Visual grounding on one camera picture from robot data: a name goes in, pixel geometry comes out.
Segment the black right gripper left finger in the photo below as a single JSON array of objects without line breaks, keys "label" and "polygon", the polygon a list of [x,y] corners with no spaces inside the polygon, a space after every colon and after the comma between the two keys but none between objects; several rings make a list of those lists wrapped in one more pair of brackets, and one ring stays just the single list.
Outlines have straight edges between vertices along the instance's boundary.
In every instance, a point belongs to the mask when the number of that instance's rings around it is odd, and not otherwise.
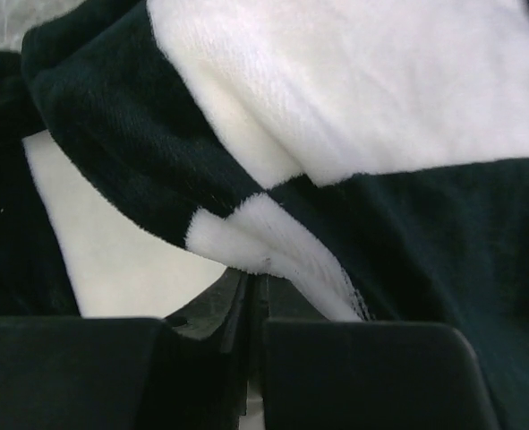
[{"label": "black right gripper left finger", "polygon": [[0,317],[0,429],[236,429],[249,278],[165,319]]}]

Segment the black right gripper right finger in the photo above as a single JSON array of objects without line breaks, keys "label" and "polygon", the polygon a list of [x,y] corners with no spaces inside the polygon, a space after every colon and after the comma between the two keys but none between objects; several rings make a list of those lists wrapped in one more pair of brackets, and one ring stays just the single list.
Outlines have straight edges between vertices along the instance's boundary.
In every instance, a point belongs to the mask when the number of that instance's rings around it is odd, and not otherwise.
[{"label": "black right gripper right finger", "polygon": [[268,429],[495,429],[466,338],[428,322],[331,322],[288,281],[255,281]]}]

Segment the black white checkered pillowcase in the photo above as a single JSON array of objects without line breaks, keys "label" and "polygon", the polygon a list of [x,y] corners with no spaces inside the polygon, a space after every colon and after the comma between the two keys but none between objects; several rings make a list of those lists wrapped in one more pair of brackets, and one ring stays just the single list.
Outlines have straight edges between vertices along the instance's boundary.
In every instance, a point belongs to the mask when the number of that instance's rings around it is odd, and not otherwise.
[{"label": "black white checkered pillowcase", "polygon": [[334,321],[453,325],[529,429],[529,1],[87,1],[10,58],[140,229]]}]

